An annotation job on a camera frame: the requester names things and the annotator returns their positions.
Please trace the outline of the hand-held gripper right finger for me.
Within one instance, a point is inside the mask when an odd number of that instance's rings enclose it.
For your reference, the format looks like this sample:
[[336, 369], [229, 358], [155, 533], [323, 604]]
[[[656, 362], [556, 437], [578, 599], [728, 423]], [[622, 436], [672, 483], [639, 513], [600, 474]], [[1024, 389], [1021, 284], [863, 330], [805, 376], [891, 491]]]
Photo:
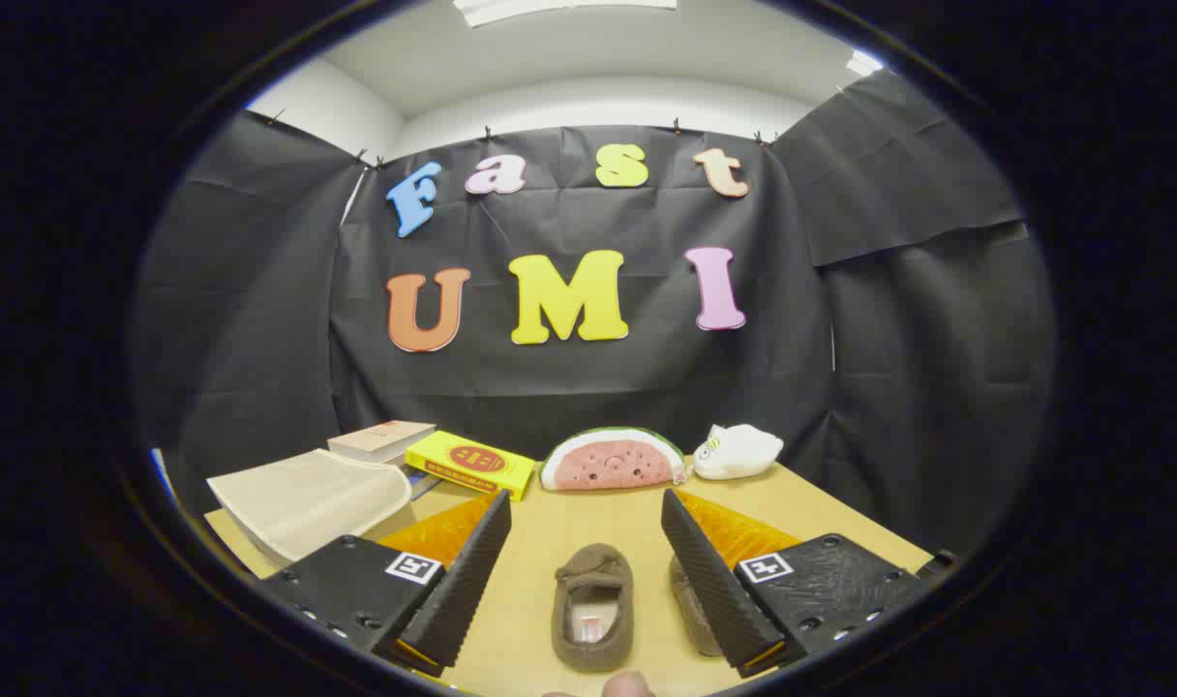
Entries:
[[742, 678], [827, 652], [907, 609], [956, 566], [949, 551], [916, 572], [832, 532], [792, 535], [730, 507], [665, 491], [661, 529], [717, 646]]

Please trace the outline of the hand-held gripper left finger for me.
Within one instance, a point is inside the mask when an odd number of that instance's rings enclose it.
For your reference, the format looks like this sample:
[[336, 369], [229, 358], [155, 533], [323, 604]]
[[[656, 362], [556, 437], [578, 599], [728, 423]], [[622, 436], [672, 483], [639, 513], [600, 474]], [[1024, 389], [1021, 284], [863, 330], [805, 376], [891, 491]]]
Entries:
[[455, 666], [510, 529], [501, 490], [381, 542], [340, 535], [259, 586], [361, 652], [438, 678]]

